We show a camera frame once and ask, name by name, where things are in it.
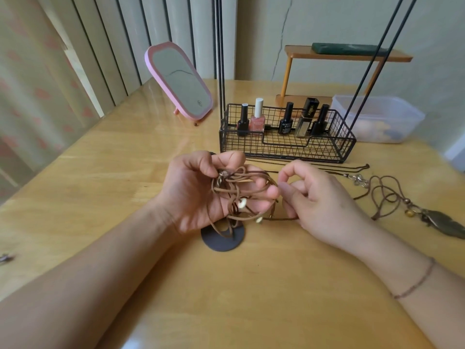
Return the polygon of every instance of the forearm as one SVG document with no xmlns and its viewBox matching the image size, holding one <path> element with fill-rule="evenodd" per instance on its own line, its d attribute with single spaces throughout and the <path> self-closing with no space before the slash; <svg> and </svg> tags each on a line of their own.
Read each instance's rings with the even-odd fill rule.
<svg viewBox="0 0 465 349">
<path fill-rule="evenodd" d="M 430 259 L 383 229 L 370 230 L 354 254 L 400 294 L 419 282 Z M 465 343 L 465 280 L 436 264 L 431 275 L 400 303 L 438 349 L 462 348 Z"/>
<path fill-rule="evenodd" d="M 175 233 L 156 200 L 0 302 L 5 348 L 93 348 Z"/>
</svg>

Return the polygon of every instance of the hand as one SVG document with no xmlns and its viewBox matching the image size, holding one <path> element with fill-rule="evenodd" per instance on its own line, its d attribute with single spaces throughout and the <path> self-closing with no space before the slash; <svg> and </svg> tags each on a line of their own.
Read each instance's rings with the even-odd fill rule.
<svg viewBox="0 0 465 349">
<path fill-rule="evenodd" d="M 224 152 L 210 155 L 198 151 L 180 155 L 172 160 L 166 173 L 160 194 L 156 197 L 169 214 L 176 229 L 181 233 L 200 229 L 224 218 L 228 214 L 228 199 L 212 193 L 212 178 L 218 176 L 218 169 L 236 170 L 245 166 L 247 170 L 261 170 L 244 165 L 246 157 L 242 152 Z M 241 185 L 244 190 L 256 190 L 265 186 L 265 180 L 258 178 Z M 264 192 L 268 198 L 276 199 L 279 191 L 270 186 Z M 247 205 L 254 211 L 262 212 L 270 207 L 266 200 L 249 200 Z"/>
<path fill-rule="evenodd" d="M 302 180 L 288 184 L 294 175 Z M 282 168 L 278 186 L 287 215 L 298 216 L 305 230 L 327 244 L 354 254 L 364 235 L 376 227 L 334 176 L 301 160 Z"/>
</svg>

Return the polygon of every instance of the black round base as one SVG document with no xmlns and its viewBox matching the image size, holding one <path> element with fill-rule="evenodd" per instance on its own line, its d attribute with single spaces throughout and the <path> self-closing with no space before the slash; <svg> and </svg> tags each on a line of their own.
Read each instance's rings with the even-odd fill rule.
<svg viewBox="0 0 465 349">
<path fill-rule="evenodd" d="M 221 234 L 228 235 L 229 231 L 220 231 Z M 218 234 L 211 225 L 201 230 L 202 240 L 206 246 L 211 248 L 213 251 L 226 252 L 235 249 L 240 245 L 246 230 L 244 225 L 234 228 L 232 230 L 232 237 L 224 237 Z"/>
</svg>

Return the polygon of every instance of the wall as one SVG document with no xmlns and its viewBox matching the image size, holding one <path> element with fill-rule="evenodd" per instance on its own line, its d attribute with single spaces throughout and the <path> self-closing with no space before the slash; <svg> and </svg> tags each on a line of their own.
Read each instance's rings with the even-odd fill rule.
<svg viewBox="0 0 465 349">
<path fill-rule="evenodd" d="M 377 44 L 398 0 L 239 0 L 236 79 L 282 81 L 284 46 Z M 410 0 L 399 14 L 404 14 Z M 418 0 L 396 48 L 411 63 L 386 64 L 373 94 L 408 100 L 427 117 L 417 129 L 444 152 L 465 131 L 465 0 Z M 387 47 L 400 19 L 393 24 Z M 294 60 L 290 81 L 358 84 L 368 63 Z"/>
</svg>

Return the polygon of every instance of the pink nail polish bottle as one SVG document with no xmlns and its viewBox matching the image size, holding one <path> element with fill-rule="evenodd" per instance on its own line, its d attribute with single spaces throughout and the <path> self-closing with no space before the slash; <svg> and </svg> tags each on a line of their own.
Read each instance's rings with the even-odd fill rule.
<svg viewBox="0 0 465 349">
<path fill-rule="evenodd" d="M 263 98 L 255 100 L 255 113 L 250 118 L 249 131 L 263 132 L 264 130 L 264 116 L 263 116 Z"/>
</svg>

